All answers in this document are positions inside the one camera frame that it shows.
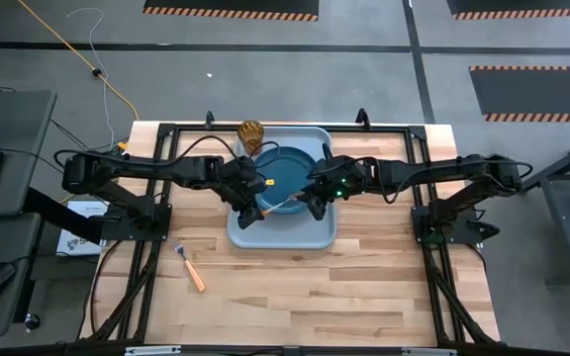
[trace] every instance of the floor mat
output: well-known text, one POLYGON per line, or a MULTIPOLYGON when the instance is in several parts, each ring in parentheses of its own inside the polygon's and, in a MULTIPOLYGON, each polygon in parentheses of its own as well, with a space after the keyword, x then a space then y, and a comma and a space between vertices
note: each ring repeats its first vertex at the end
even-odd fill
POLYGON ((473 65, 488 122, 570 123, 570 65, 473 65))
POLYGON ((146 0, 145 14, 318 21, 319 0, 146 0))
POLYGON ((570 16, 570 0, 447 0, 455 20, 570 16))

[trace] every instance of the black desk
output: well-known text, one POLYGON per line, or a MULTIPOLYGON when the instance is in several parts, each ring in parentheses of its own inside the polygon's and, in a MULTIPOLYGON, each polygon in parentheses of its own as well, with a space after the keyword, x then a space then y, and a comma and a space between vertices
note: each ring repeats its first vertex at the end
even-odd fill
MULTIPOLYGON (((36 250, 41 217, 23 214, 13 218, 0 218, 0 262, 30 255, 36 250)), ((22 287, 28 285, 32 260, 15 262, 17 274, 0 297, 0 336, 5 334, 14 319, 25 315, 29 300, 20 300, 22 287)))
MULTIPOLYGON (((55 101, 56 94, 49 90, 0 93, 0 148, 39 155, 55 101)), ((30 154, 4 153, 0 217, 22 210, 37 165, 37 158, 30 154)))

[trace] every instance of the butcher block tabletop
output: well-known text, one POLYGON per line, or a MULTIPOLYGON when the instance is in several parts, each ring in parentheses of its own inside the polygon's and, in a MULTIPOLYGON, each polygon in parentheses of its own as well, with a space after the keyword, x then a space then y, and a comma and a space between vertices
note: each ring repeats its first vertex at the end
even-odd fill
MULTIPOLYGON (((151 157, 158 125, 136 122, 128 153, 151 157)), ((430 125, 426 129, 432 160, 457 155, 451 126, 430 125)), ((211 133, 182 133, 179 151, 205 134, 211 133)), ((235 133, 215 134, 230 145, 236 139, 235 133)), ((407 159, 404 139, 396 133, 333 133, 332 150, 335 155, 407 159)), ((189 155, 211 154, 231 158, 213 139, 199 143, 189 155)), ((145 180, 121 179, 120 183, 137 195, 144 194, 145 180)), ((441 198, 461 188, 463 182, 437 184, 441 198)), ((393 205, 375 195, 337 203, 337 236, 333 245, 322 250, 234 246, 226 233, 229 208, 211 191, 173 186, 170 204, 173 215, 168 238, 184 245, 206 291, 197 291, 170 241, 162 243, 145 343, 436 344, 423 254, 410 222, 414 204, 410 189, 393 205)), ((100 274, 95 297, 97 325, 125 292, 134 246, 133 242, 122 243, 100 274)), ((468 246, 450 245, 449 250, 459 299, 486 333, 499 339, 481 260, 468 246)), ((140 298, 135 302, 130 334, 137 324, 139 305, 140 298)), ((452 337, 448 304, 441 305, 446 331, 452 337)), ((87 317, 80 336, 90 333, 87 317)))

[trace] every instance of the gold cup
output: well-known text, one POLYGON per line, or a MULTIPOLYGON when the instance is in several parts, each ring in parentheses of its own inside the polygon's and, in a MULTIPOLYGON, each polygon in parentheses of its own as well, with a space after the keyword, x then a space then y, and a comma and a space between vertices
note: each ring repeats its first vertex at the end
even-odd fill
POLYGON ((258 154, 261 152, 263 144, 263 125, 254 120, 248 120, 238 126, 237 136, 243 143, 243 148, 247 154, 258 154))

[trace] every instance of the blue plate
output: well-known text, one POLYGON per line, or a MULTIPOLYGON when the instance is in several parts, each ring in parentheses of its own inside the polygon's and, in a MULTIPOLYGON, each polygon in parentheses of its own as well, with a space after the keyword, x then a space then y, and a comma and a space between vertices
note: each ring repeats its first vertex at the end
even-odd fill
MULTIPOLYGON (((278 154, 278 148, 272 148, 261 153, 256 158, 256 165, 263 165, 278 154)), ((274 207, 284 202, 296 192, 300 192, 312 181, 307 179, 307 175, 312 171, 316 161, 305 151, 294 147, 280 147, 280 154, 276 160, 265 167, 258 168, 258 172, 267 179, 273 179, 274 185, 267 186, 267 189, 256 196, 256 202, 262 210, 274 207)), ((305 209, 305 203, 287 202, 274 209, 272 213, 295 214, 305 209)))

